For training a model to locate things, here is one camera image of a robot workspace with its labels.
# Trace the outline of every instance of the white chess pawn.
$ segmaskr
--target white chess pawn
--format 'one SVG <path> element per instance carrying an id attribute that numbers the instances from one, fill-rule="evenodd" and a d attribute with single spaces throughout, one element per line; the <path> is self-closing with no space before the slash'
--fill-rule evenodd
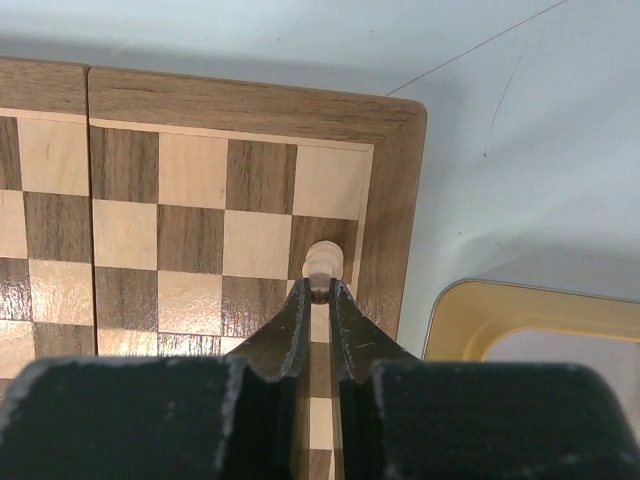
<path id="1" fill-rule="evenodd" d="M 311 246 L 302 266 L 302 276 L 309 279 L 311 291 L 328 293 L 331 279 L 342 279 L 344 255 L 333 242 L 324 240 Z"/>

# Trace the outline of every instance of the chessboard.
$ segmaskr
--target chessboard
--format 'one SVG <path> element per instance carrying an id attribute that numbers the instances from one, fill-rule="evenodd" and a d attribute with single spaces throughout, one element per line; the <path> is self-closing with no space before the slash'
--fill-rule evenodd
<path id="1" fill-rule="evenodd" d="M 425 124 L 398 99 L 0 59 L 0 387 L 51 356 L 225 354 L 320 240 L 395 337 Z M 327 317 L 314 307 L 321 472 Z"/>

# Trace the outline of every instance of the dark wooden square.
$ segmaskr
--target dark wooden square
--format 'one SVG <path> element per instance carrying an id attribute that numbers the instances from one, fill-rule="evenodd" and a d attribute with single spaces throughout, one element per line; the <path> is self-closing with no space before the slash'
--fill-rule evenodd
<path id="1" fill-rule="evenodd" d="M 222 335 L 253 335 L 280 311 L 286 295 L 286 280 L 222 277 Z"/>
<path id="2" fill-rule="evenodd" d="M 91 127 L 90 140 L 94 198 L 158 202 L 157 133 Z"/>
<path id="3" fill-rule="evenodd" d="M 229 140 L 227 209 L 291 214 L 296 155 L 295 145 Z"/>
<path id="4" fill-rule="evenodd" d="M 95 355 L 93 327 L 88 325 L 35 323 L 33 340 L 36 358 Z"/>
<path id="5" fill-rule="evenodd" d="M 95 268 L 98 328 L 158 331 L 158 272 Z"/>
<path id="6" fill-rule="evenodd" d="M 31 320 L 29 263 L 0 258 L 0 320 Z"/>
<path id="7" fill-rule="evenodd" d="M 289 279 L 302 277 L 302 265 L 307 251 L 321 240 L 330 240 L 340 246 L 344 254 L 344 283 L 351 283 L 353 258 L 356 251 L 356 220 L 335 218 L 299 217 L 291 220 L 291 251 L 289 253 Z"/>
<path id="8" fill-rule="evenodd" d="M 224 210 L 158 205 L 158 270 L 222 273 Z"/>
<path id="9" fill-rule="evenodd" d="M 22 190 L 18 122 L 0 117 L 0 190 Z"/>
<path id="10" fill-rule="evenodd" d="M 24 193 L 29 258 L 91 263 L 89 198 Z"/>

